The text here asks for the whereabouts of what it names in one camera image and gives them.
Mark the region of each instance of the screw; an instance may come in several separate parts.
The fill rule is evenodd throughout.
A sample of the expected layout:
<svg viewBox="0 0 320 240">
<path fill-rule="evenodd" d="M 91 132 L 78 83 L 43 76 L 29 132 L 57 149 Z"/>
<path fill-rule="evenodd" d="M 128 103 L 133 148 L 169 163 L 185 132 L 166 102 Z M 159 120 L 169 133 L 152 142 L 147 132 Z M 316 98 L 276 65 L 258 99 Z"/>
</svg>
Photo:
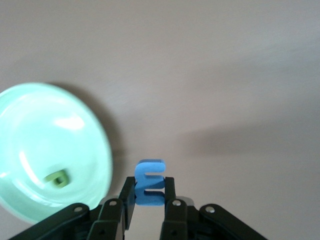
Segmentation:
<svg viewBox="0 0 320 240">
<path fill-rule="evenodd" d="M 111 201 L 111 202 L 109 202 L 109 206 L 115 206 L 115 205 L 117 205 L 117 202 L 116 202 L 116 201 Z"/>
<path fill-rule="evenodd" d="M 81 212 L 82 211 L 82 206 L 77 206 L 73 211 L 75 213 Z"/>
<path fill-rule="evenodd" d="M 181 202 L 180 202 L 179 200 L 174 200 L 174 201 L 172 202 L 172 204 L 173 204 L 174 206 L 180 206 L 180 205 L 181 205 Z"/>
<path fill-rule="evenodd" d="M 215 210 L 212 206 L 207 206 L 207 207 L 205 208 L 205 211 L 206 211 L 207 213 L 213 214 L 216 210 Z"/>
</svg>

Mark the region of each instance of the bolt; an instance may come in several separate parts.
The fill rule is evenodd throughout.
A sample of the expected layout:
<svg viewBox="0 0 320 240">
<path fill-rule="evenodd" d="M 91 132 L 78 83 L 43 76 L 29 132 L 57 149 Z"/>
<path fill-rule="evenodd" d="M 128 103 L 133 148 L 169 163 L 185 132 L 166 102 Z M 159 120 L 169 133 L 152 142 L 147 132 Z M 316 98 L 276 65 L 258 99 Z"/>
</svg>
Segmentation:
<svg viewBox="0 0 320 240">
<path fill-rule="evenodd" d="M 116 201 L 111 201 L 111 202 L 109 202 L 109 206 L 115 206 L 115 205 L 117 205 L 117 202 L 116 202 Z"/>
<path fill-rule="evenodd" d="M 180 205 L 181 205 L 181 202 L 180 202 L 179 200 L 174 200 L 174 201 L 172 202 L 172 204 L 173 204 L 174 206 L 180 206 Z"/>
<path fill-rule="evenodd" d="M 82 206 L 77 206 L 73 211 L 75 213 L 81 212 L 82 211 Z"/>
<path fill-rule="evenodd" d="M 215 210 L 212 206 L 207 206 L 207 207 L 205 208 L 205 211 L 206 211 L 207 213 L 213 214 L 216 210 Z"/>
</svg>

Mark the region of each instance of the silver screw head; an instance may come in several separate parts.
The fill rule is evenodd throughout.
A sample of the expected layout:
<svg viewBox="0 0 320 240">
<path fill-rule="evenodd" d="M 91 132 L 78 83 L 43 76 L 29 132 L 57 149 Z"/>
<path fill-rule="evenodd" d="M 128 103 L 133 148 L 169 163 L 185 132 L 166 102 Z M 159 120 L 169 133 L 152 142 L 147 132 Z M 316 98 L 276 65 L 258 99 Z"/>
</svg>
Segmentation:
<svg viewBox="0 0 320 240">
<path fill-rule="evenodd" d="M 207 206 L 207 207 L 205 208 L 205 211 L 206 211 L 207 213 L 213 214 L 216 210 L 215 210 L 212 206 Z"/>
<path fill-rule="evenodd" d="M 180 206 L 180 205 L 181 205 L 181 202 L 180 202 L 179 200 L 174 200 L 174 201 L 172 202 L 172 204 L 173 204 L 174 206 Z"/>
<path fill-rule="evenodd" d="M 82 211 L 82 206 L 77 206 L 73 211 L 75 213 L 81 212 Z"/>
<path fill-rule="evenodd" d="M 117 205 L 117 202 L 116 202 L 116 201 L 111 201 L 111 202 L 109 202 L 109 206 L 115 206 L 115 205 Z"/>
</svg>

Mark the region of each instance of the plastic bowl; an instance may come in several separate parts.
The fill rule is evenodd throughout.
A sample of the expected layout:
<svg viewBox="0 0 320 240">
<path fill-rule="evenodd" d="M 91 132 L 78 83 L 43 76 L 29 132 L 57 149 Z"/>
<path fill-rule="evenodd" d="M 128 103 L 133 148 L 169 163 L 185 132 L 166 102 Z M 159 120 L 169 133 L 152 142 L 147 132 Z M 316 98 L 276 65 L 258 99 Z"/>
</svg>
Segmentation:
<svg viewBox="0 0 320 240">
<path fill-rule="evenodd" d="M 112 180 L 107 136 L 68 91 L 24 83 L 0 93 L 0 202 L 39 222 L 73 203 L 93 209 Z"/>
</svg>

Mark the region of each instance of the blue foam letter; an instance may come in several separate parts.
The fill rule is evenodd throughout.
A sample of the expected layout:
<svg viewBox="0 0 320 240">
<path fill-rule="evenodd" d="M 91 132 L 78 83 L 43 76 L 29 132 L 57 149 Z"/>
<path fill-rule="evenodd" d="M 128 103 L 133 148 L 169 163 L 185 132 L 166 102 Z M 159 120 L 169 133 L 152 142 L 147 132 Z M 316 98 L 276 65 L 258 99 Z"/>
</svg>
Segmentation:
<svg viewBox="0 0 320 240">
<path fill-rule="evenodd" d="M 165 204 L 165 195 L 161 191 L 146 191 L 147 189 L 163 189 L 165 178 L 161 175 L 146 175 L 146 173 L 162 173 L 166 170 L 165 161 L 161 159 L 141 160 L 135 167 L 135 203 L 144 206 L 161 206 Z"/>
</svg>

